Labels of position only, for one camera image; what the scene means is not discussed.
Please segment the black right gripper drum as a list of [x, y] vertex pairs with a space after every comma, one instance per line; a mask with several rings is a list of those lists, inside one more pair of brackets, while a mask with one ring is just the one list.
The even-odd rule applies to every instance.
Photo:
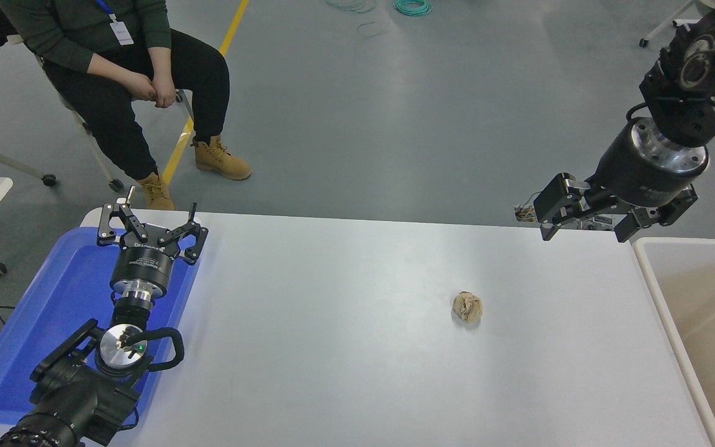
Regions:
[[660, 207], [700, 174], [700, 147], [673, 142], [654, 124], [627, 124], [588, 182], [628, 204]]

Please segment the seated person's right hand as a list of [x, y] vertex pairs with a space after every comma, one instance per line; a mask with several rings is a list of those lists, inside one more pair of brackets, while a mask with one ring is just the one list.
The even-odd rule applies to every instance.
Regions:
[[121, 83], [134, 99], [150, 101], [157, 99], [157, 93], [151, 84], [150, 78], [144, 74], [129, 71], [125, 74]]

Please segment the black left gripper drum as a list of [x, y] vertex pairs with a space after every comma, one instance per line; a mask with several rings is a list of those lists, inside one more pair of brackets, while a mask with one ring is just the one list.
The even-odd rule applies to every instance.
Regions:
[[167, 292], [175, 258], [175, 245], [121, 245], [111, 276], [111, 289], [125, 292], [136, 285], [145, 291]]

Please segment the seated person's left hand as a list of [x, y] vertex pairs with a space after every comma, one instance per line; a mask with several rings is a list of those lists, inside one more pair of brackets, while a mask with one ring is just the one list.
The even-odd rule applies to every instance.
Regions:
[[176, 88], [171, 73], [155, 73], [151, 80], [155, 96], [155, 107], [166, 109], [176, 102]]

